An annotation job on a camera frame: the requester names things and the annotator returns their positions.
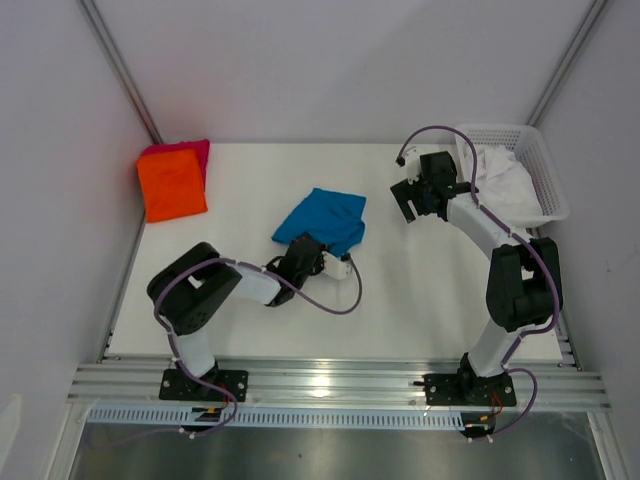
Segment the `blue t shirt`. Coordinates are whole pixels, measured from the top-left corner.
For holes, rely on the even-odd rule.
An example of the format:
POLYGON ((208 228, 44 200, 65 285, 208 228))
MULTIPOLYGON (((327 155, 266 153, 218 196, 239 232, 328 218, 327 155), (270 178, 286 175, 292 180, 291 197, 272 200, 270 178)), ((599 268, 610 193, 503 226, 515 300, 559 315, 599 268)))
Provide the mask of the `blue t shirt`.
POLYGON ((271 239, 288 245, 309 234, 328 247, 332 255, 341 257, 363 240, 364 196, 314 188, 282 221, 271 239))

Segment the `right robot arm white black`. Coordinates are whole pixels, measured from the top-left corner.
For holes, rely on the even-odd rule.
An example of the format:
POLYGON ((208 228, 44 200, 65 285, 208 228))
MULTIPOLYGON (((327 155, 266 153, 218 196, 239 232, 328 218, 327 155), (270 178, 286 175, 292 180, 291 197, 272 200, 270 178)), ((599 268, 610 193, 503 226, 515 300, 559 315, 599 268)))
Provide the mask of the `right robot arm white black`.
POLYGON ((458 395, 479 403, 493 389, 522 341, 556 326, 562 307, 559 252, 549 238, 520 234, 480 202, 474 182, 459 182, 450 153, 411 148, 396 163, 406 178, 390 190, 408 223, 436 215, 462 231, 489 259, 489 321, 467 352, 456 380, 458 395))

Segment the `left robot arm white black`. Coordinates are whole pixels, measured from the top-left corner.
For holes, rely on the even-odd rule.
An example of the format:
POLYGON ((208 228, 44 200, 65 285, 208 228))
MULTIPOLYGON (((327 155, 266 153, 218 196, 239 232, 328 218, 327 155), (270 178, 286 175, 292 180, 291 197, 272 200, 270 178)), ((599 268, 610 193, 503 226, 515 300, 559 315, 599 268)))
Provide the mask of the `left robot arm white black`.
POLYGON ((204 328, 228 298, 279 307, 334 259, 326 245, 305 233, 264 267, 225 259, 212 245, 200 242, 156 274, 146 293, 185 372, 182 388, 197 400, 215 392, 217 360, 204 328))

